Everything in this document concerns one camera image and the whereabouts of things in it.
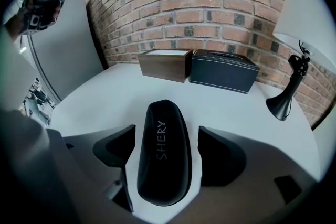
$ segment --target black case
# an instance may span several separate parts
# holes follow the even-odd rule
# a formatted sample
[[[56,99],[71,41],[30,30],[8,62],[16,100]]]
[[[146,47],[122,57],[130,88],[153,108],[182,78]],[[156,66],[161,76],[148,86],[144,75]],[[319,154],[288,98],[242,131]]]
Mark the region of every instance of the black case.
[[[259,72],[248,58],[215,50],[197,50],[192,57],[190,82],[248,93]]]

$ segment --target white lampshade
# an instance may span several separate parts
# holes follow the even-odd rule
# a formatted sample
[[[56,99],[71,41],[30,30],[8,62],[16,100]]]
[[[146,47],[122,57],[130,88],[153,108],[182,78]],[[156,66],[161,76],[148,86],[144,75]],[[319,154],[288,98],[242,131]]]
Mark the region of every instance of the white lampshade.
[[[285,0],[273,35],[298,51],[303,42],[312,60],[336,73],[336,25],[324,0]]]

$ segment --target gray panel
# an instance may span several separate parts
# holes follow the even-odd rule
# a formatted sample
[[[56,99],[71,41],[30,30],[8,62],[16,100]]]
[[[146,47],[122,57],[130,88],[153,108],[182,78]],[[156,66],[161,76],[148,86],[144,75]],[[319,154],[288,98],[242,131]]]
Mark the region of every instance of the gray panel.
[[[57,22],[31,39],[39,64],[61,100],[103,71],[92,41],[85,0],[65,0]]]

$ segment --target table lamp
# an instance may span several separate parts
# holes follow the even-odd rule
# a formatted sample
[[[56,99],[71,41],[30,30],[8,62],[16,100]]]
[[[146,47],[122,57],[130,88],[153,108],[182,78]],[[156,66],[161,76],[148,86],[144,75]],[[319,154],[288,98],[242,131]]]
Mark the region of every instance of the table lamp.
[[[270,112],[284,121],[310,59],[336,73],[336,26],[324,0],[285,0],[273,35],[302,51],[301,57],[292,55],[288,60],[293,74],[287,87],[280,95],[266,100]]]

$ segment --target white table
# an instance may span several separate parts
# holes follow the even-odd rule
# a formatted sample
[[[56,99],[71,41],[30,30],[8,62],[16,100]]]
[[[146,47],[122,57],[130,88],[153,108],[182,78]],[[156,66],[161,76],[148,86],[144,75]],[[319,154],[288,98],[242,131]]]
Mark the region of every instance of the white table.
[[[293,99],[286,121],[277,120],[265,100],[281,90],[254,83],[248,94],[198,84],[145,77],[139,65],[118,64],[93,77],[59,104],[51,128],[73,136],[123,125],[136,125],[135,149],[127,163],[128,188],[134,214],[147,221],[168,221],[198,193],[202,175],[197,150],[198,127],[231,132],[274,146],[288,155],[315,180],[320,179],[319,156],[313,132]],[[157,207],[137,192],[140,147],[146,110],[152,102],[169,99],[181,110],[190,136],[193,178],[190,191],[178,204]]]

